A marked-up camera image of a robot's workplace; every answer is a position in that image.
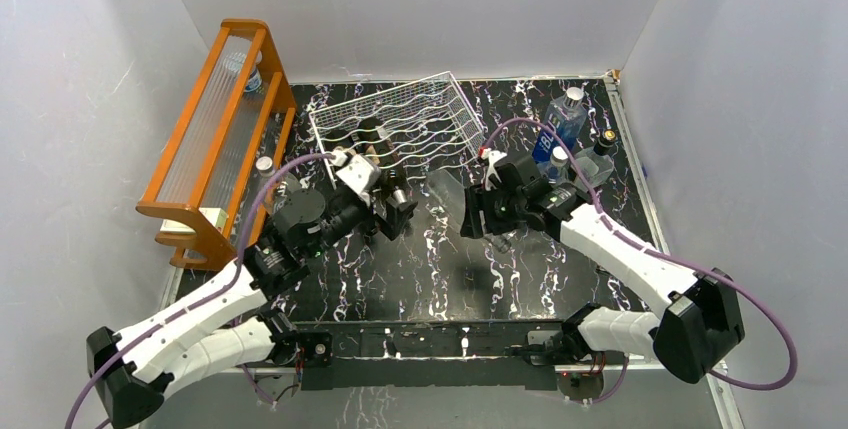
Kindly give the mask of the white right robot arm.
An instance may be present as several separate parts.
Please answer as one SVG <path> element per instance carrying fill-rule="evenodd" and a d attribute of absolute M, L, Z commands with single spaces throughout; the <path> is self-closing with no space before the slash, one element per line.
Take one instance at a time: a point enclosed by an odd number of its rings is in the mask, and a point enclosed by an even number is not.
<path fill-rule="evenodd" d="M 614 351 L 658 360 L 694 384 L 745 337 L 736 292 L 719 282 L 722 271 L 698 275 L 653 256 L 653 246 L 610 219 L 588 192 L 565 181 L 552 184 L 529 156 L 484 149 L 482 183 L 465 188 L 460 234 L 480 239 L 522 226 L 542 232 L 598 264 L 647 304 L 645 311 L 588 303 L 538 342 L 512 348 L 536 365 L 590 362 Z"/>

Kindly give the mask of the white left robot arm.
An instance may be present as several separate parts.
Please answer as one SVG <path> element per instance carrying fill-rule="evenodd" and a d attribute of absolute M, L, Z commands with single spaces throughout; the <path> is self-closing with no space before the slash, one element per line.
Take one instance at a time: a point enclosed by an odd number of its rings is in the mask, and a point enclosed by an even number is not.
<path fill-rule="evenodd" d="M 347 187 L 325 196 L 293 190 L 278 203 L 242 261 L 146 321 L 106 327 L 87 340 L 88 370 L 115 428 L 153 415 L 176 392 L 234 366 L 329 362 L 330 335 L 301 332 L 273 301 L 296 286 L 325 250 L 356 230 L 396 239 L 416 202 L 397 190 L 376 209 Z"/>

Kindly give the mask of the dark wine bottle brown label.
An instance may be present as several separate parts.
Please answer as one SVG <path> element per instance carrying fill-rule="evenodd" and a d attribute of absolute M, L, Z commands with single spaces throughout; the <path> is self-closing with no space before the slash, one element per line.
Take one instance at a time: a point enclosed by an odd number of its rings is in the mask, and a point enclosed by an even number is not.
<path fill-rule="evenodd" d="M 398 205 L 406 204 L 409 201 L 406 171 L 384 123 L 381 119 L 371 116 L 362 119 L 357 130 L 360 140 L 366 143 L 366 153 L 380 168 L 381 191 Z"/>

